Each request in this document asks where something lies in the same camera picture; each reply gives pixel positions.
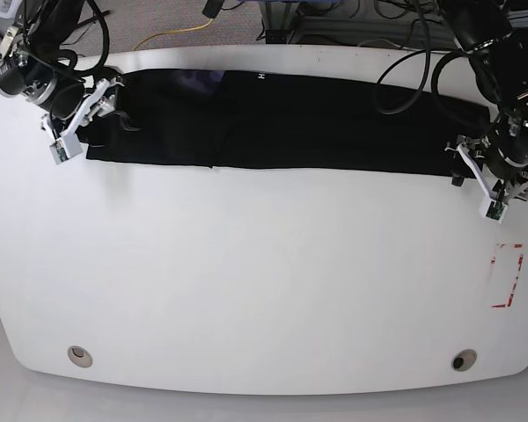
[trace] yellow cable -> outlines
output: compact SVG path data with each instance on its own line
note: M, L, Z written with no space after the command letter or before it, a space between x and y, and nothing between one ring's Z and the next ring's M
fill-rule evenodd
M137 44L135 46L135 48L133 48L133 51L136 51L142 44L144 44L147 41L152 40L153 38L157 38L157 37L160 37L162 35L170 35L172 33L189 33L190 31L197 31L198 29L207 28L209 26L209 24L211 24L211 22L213 22L213 19L210 19L207 24L199 25L199 26L196 26L194 28L172 29L171 31L165 31L163 33L155 33L154 35L151 35L150 37L145 38L139 44Z

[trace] white tabletop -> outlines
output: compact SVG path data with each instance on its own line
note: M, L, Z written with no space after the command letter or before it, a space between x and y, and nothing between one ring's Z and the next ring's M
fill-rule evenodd
M195 47L110 62L374 81L402 54ZM415 86L421 68L413 59L387 82ZM441 86L484 104L465 62ZM156 389L294 395L477 381L528 365L528 203L498 225L480 218L471 180L458 189L427 176L84 156L56 166L40 116L0 97L0 316L24 366ZM493 308L517 276L512 306ZM73 365L70 346L93 365ZM478 360L455 372L465 349Z

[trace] folded black garment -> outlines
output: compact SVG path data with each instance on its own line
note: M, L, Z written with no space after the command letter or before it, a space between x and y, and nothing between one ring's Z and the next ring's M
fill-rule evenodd
M126 129L120 115L94 120L78 131L90 144L88 159L450 176L458 165L444 152L447 142L479 135L443 116L428 93L401 114L380 114L374 84L364 82L184 69L142 70L124 80L119 108L139 130ZM397 106L412 94L384 86L380 102ZM473 122L489 122L486 107L446 101Z

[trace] white table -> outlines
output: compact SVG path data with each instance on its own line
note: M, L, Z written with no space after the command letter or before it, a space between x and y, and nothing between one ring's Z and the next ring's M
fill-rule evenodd
M110 62L374 81L400 55L196 47ZM387 82L415 86L421 67L422 58L406 62ZM465 62L441 86L485 104ZM0 97L0 316L22 365L137 387L274 395L412 389L528 365L528 203L498 225L479 217L481 192L469 180L458 189L415 175L84 156L56 166L40 116ZM514 302L492 308L507 301L520 252ZM70 346L88 350L93 365L73 365ZM465 349L476 364L453 371Z

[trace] black cloth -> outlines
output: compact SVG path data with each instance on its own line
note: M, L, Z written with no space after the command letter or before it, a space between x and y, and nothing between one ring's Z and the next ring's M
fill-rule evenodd
M94 120L78 131L91 145L88 159L450 176L456 164L446 143L480 135L440 114L428 93L401 114L382 115L372 105L373 84L364 82L181 69L142 70L124 80L118 108L140 130L126 130L119 115ZM380 100L395 106L412 93L382 87ZM486 107L447 101L474 121L489 121Z

